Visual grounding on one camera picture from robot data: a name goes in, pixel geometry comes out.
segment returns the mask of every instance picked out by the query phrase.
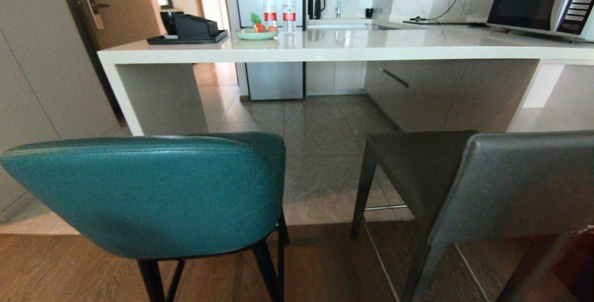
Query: refrigerator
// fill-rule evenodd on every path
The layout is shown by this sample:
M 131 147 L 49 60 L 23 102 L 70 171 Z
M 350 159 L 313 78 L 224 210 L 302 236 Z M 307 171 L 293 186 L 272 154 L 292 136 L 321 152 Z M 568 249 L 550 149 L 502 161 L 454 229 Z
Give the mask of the refrigerator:
M 282 2 L 283 0 L 276 0 L 278 29 L 281 32 L 284 29 Z M 297 31 L 302 31 L 305 27 L 304 11 L 305 0 L 297 0 Z M 236 0 L 236 6 L 229 6 L 232 30 L 252 27 L 250 18 L 252 12 L 264 19 L 262 0 Z M 245 63 L 237 66 L 245 66 L 250 99 L 253 101 L 305 97 L 305 63 L 303 62 Z

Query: green plate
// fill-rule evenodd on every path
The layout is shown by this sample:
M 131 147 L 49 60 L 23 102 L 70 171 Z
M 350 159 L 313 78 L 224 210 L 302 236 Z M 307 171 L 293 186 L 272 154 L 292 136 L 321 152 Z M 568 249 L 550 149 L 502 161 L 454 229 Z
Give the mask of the green plate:
M 276 32 L 263 32 L 256 33 L 253 28 L 244 28 L 239 31 L 235 31 L 235 35 L 242 40 L 268 40 L 278 35 Z

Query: microwave control panel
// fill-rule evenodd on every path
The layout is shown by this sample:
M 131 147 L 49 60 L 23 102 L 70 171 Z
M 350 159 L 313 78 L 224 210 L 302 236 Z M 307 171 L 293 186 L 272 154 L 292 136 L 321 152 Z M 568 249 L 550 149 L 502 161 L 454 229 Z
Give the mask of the microwave control panel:
M 594 0 L 571 0 L 567 5 L 561 24 L 557 28 L 558 32 L 581 34 L 581 30 L 586 24 L 586 20 L 592 11 Z

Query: black tray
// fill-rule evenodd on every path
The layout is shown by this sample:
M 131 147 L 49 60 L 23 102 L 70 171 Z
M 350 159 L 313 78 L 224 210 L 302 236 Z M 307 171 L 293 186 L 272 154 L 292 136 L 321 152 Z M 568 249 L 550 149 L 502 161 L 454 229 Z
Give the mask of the black tray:
M 181 45 L 181 44 L 216 44 L 227 36 L 227 31 L 219 31 L 216 36 L 209 38 L 195 38 L 195 39 L 166 39 L 159 35 L 154 38 L 148 38 L 149 45 Z

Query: tomato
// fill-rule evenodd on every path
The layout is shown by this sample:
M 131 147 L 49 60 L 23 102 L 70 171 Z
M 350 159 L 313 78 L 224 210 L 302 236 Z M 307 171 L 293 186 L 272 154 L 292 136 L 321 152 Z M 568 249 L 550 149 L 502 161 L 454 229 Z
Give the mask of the tomato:
M 264 25 L 262 25 L 261 23 L 255 23 L 254 31 L 256 31 L 256 33 L 264 33 Z

